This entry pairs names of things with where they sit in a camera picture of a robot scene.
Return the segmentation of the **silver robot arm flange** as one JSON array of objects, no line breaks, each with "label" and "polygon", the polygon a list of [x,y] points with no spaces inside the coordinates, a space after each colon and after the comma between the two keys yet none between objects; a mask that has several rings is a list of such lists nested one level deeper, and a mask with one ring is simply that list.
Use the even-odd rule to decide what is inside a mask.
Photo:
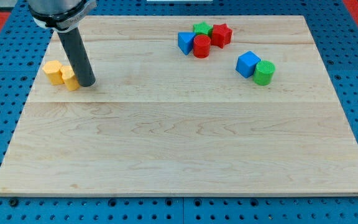
[{"label": "silver robot arm flange", "polygon": [[34,22],[61,33],[76,29],[96,6],[96,0],[28,0]]}]

